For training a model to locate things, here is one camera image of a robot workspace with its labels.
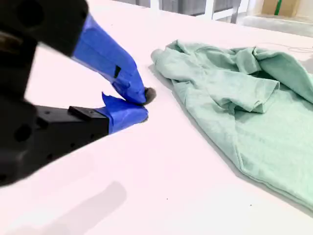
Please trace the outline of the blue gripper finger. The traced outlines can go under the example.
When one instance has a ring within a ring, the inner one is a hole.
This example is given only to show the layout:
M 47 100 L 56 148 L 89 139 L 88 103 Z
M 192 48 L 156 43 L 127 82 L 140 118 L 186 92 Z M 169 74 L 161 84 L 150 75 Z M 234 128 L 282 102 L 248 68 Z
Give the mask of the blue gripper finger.
M 128 102 L 150 103 L 136 63 L 89 13 L 85 0 L 11 0 L 9 25 L 106 78 Z
M 105 94 L 102 99 L 104 106 L 96 109 L 37 106 L 35 169 L 148 118 L 148 111 L 144 106 Z

